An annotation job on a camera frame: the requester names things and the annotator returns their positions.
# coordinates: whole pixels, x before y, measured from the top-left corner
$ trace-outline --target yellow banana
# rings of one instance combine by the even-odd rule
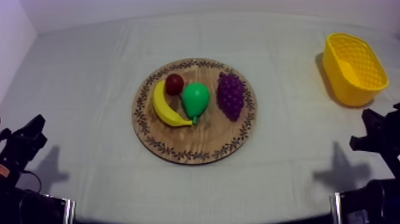
[[[174,127],[192,125],[191,120],[183,119],[177,112],[167,104],[164,97],[165,80],[157,83],[153,93],[153,106],[158,117],[166,124]]]

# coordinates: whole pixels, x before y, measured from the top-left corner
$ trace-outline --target yellow basket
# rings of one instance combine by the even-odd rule
[[[370,46],[345,33],[328,36],[323,66],[336,98],[345,105],[364,105],[389,84]]]

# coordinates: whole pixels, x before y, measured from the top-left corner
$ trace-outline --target grape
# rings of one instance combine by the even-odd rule
[[[229,120],[235,122],[244,106],[245,87],[235,74],[220,73],[217,88],[217,104]]]

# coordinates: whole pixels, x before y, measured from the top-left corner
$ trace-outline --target decorative plate border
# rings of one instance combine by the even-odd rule
[[[219,161],[222,158],[227,157],[231,153],[235,152],[239,147],[249,138],[248,134],[252,131],[252,128],[254,128],[255,124],[255,118],[257,115],[257,102],[255,100],[255,96],[250,91],[248,86],[246,85],[246,80],[242,80],[242,83],[245,87],[245,108],[248,109],[248,113],[245,117],[244,122],[242,123],[242,127],[239,129],[240,133],[238,136],[234,136],[230,143],[226,143],[221,146],[219,150],[215,150],[213,153],[198,153],[195,152],[193,153],[192,151],[183,151],[183,152],[176,152],[173,147],[168,147],[165,145],[165,143],[158,141],[155,139],[154,136],[150,135],[150,127],[148,125],[147,118],[143,112],[143,109],[145,109],[145,103],[149,99],[149,91],[150,87],[154,84],[155,81],[158,81],[163,75],[168,74],[169,72],[175,70],[175,69],[186,69],[192,66],[198,66],[198,67],[208,67],[208,68],[217,68],[217,69],[222,69],[226,73],[232,73],[232,74],[240,74],[237,72],[235,69],[223,64],[219,63],[218,61],[206,59],[206,58],[193,58],[193,59],[183,59],[183,60],[178,60],[169,64],[173,64],[169,67],[161,67],[159,70],[157,70],[155,73],[151,74],[145,81],[144,85],[141,85],[141,88],[139,90],[140,94],[137,100],[133,103],[133,108],[132,108],[132,122],[133,124],[136,122],[139,125],[139,130],[135,129],[135,132],[137,135],[142,134],[143,136],[146,137],[144,140],[143,144],[147,147],[153,147],[155,150],[157,150],[161,155],[167,155],[170,156],[172,155],[177,161],[171,161],[167,158],[162,157],[161,155],[157,155],[158,157],[165,159],[169,162],[172,163],[178,163],[178,164],[185,164],[185,165],[198,165],[198,164],[207,164],[207,163],[213,163],[215,161]],[[180,160],[196,160],[196,159],[201,159],[203,163],[195,163],[195,164],[190,164],[190,163],[180,163]]]

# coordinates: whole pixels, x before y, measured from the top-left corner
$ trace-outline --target table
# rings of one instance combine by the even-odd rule
[[[112,21],[40,35],[0,105],[1,128],[46,118],[49,141],[28,169],[77,215],[121,223],[268,223],[328,212],[328,196],[392,178],[379,155],[353,152],[362,108],[339,106],[321,53],[332,32],[365,39],[390,78],[370,107],[400,101],[400,41],[365,27],[283,14],[187,14]],[[139,85],[189,57],[239,70],[258,101],[254,134],[230,157],[180,166],[132,128]],[[22,188],[37,188],[24,177]]]

